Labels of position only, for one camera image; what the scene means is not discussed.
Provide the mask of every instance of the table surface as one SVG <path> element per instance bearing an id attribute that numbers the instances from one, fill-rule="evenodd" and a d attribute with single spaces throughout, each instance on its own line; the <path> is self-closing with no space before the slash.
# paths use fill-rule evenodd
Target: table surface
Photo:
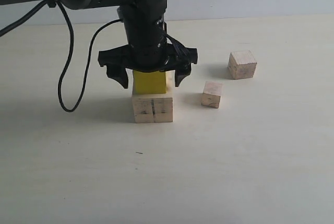
<path id="1" fill-rule="evenodd" d="M 199 63 L 174 89 L 174 123 L 134 124 L 131 89 L 109 80 L 98 50 L 126 44 L 122 24 L 100 34 L 78 111 L 62 111 L 57 81 L 66 26 L 21 27 L 0 40 L 0 222 L 330 223 L 334 219 L 334 15 L 175 21 Z M 75 25 L 64 81 L 80 92 L 90 38 Z M 232 51 L 251 50 L 253 79 L 231 80 Z M 200 105 L 205 81 L 221 108 Z"/>

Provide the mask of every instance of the wooden block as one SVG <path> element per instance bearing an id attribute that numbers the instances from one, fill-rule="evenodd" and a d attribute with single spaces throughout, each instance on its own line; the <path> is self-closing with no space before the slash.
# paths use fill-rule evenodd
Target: wooden block
<path id="1" fill-rule="evenodd" d="M 135 81 L 135 90 L 139 95 L 162 94 L 167 93 L 166 73 L 141 73 L 133 72 Z"/>
<path id="2" fill-rule="evenodd" d="M 202 105 L 219 108 L 222 88 L 223 84 L 207 81 L 202 95 Z"/>
<path id="3" fill-rule="evenodd" d="M 166 93 L 139 95 L 133 86 L 132 105 L 136 123 L 173 122 L 172 80 L 168 78 Z"/>
<path id="4" fill-rule="evenodd" d="M 257 62 L 250 51 L 232 52 L 229 70 L 233 79 L 253 78 Z"/>

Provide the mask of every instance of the small wooden cube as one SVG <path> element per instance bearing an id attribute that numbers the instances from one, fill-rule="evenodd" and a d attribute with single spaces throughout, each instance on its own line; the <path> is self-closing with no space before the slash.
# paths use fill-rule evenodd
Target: small wooden cube
<path id="1" fill-rule="evenodd" d="M 202 105 L 219 108 L 222 88 L 223 84 L 207 81 L 202 95 Z"/>
<path id="2" fill-rule="evenodd" d="M 132 105 L 136 123 L 173 122 L 173 89 L 171 79 L 167 80 L 167 93 L 140 95 L 135 84 Z"/>
<path id="3" fill-rule="evenodd" d="M 229 61 L 229 70 L 233 79 L 253 78 L 257 62 L 250 51 L 232 52 Z"/>

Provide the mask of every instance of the black wire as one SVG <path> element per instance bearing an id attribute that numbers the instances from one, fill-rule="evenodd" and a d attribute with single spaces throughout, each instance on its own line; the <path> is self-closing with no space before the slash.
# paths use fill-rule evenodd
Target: black wire
<path id="1" fill-rule="evenodd" d="M 65 66 L 64 66 L 64 69 L 63 69 L 63 71 L 62 71 L 62 74 L 61 74 L 61 76 L 60 76 L 60 78 L 59 78 L 59 82 L 58 82 L 58 98 L 59 98 L 59 103 L 60 103 L 61 107 L 62 107 L 66 112 L 68 112 L 68 113 L 72 113 L 72 112 L 74 112 L 74 111 L 78 108 L 78 106 L 79 106 L 79 104 L 80 104 L 80 102 L 81 102 L 81 100 L 82 100 L 82 97 L 84 96 L 84 93 L 85 93 L 86 82 L 87 82 L 87 76 L 88 76 L 88 69 L 89 69 L 89 66 L 90 66 L 90 60 L 91 60 L 91 53 L 92 53 L 93 44 L 94 44 L 94 41 L 95 41 L 96 37 L 97 37 L 98 34 L 99 34 L 103 29 L 105 29 L 106 27 L 108 27 L 108 26 L 110 26 L 110 25 L 112 25 L 112 24 L 114 24 L 114 23 L 121 22 L 122 20 L 121 20 L 121 19 L 113 20 L 113 21 L 111 21 L 111 22 L 105 24 L 104 26 L 102 26 L 101 28 L 99 28 L 99 29 L 95 32 L 95 34 L 94 34 L 94 36 L 93 36 L 93 38 L 92 38 L 92 40 L 91 40 L 91 42 L 90 42 L 90 46 L 89 46 L 89 53 L 88 53 L 87 65 L 86 65 L 85 75 L 84 75 L 84 77 L 83 77 L 83 79 L 84 79 L 83 81 L 84 81 L 84 82 L 83 82 L 83 84 L 82 84 L 82 89 L 81 89 L 81 93 L 80 93 L 79 99 L 78 99 L 77 103 L 74 105 L 74 107 L 73 107 L 72 109 L 68 109 L 68 108 L 65 107 L 64 102 L 63 102 L 63 98 L 62 98 L 62 84 L 63 84 L 63 79 L 64 79 L 64 77 L 65 77 L 65 74 L 66 74 L 66 72 L 67 72 L 67 70 L 68 70 L 68 67 L 69 67 L 70 63 L 71 63 L 71 59 L 72 59 L 72 55 L 73 55 L 73 48 L 74 48 L 74 31 L 73 31 L 72 24 L 71 24 L 71 22 L 70 22 L 70 20 L 69 20 L 69 17 L 68 17 L 68 15 L 67 15 L 67 12 L 66 12 L 64 6 L 63 6 L 62 3 L 59 2 L 59 1 L 57 1 L 57 5 L 59 6 L 60 10 L 62 11 L 62 13 L 63 13 L 63 15 L 64 15 L 64 18 L 65 18 L 66 23 L 67 23 L 67 25 L 68 25 L 69 35 L 70 35 L 70 44 L 69 44 L 69 52 L 68 52 L 67 61 L 66 61 L 66 64 L 65 64 Z"/>
<path id="2" fill-rule="evenodd" d="M 21 26 L 24 22 L 26 22 L 28 19 L 30 19 L 32 16 L 34 16 L 43 6 L 45 6 L 48 3 L 48 1 L 41 1 L 39 2 L 33 9 L 31 9 L 26 15 L 24 15 L 19 20 L 13 22 L 9 26 L 5 27 L 0 31 L 0 37 L 3 35 L 9 33 L 10 31 L 14 30 L 18 26 Z"/>

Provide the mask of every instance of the robotic arm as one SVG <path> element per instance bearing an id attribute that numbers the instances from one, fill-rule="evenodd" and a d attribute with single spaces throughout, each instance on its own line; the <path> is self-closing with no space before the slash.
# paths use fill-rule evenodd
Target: robotic arm
<path id="1" fill-rule="evenodd" d="M 0 0 L 0 5 L 38 0 Z M 107 76 L 128 88 L 126 69 L 144 73 L 175 71 L 175 86 L 191 74 L 197 64 L 197 50 L 184 47 L 167 34 L 164 13 L 167 0 L 47 0 L 50 7 L 60 1 L 69 9 L 120 6 L 118 16 L 124 22 L 128 44 L 99 53 Z"/>

